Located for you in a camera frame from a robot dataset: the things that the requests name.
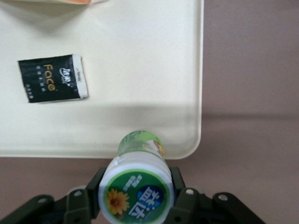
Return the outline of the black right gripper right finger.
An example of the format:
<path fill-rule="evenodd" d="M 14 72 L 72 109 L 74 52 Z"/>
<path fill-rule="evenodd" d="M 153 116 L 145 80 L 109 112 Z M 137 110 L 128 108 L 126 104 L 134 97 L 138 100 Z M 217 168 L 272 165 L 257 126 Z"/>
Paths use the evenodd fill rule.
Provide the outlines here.
<path fill-rule="evenodd" d="M 165 224 L 264 224 L 265 222 L 235 195 L 216 193 L 212 198 L 203 190 L 187 187 L 178 167 L 171 167 L 175 203 Z"/>

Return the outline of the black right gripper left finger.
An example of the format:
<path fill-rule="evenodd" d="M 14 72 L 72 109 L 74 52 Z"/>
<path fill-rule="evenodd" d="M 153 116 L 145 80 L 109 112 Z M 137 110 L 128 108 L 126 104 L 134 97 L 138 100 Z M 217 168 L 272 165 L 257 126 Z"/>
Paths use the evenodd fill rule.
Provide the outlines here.
<path fill-rule="evenodd" d="M 71 189 L 63 198 L 37 195 L 1 219 L 2 224 L 90 224 L 100 207 L 99 184 L 106 168 L 99 168 L 86 186 Z"/>

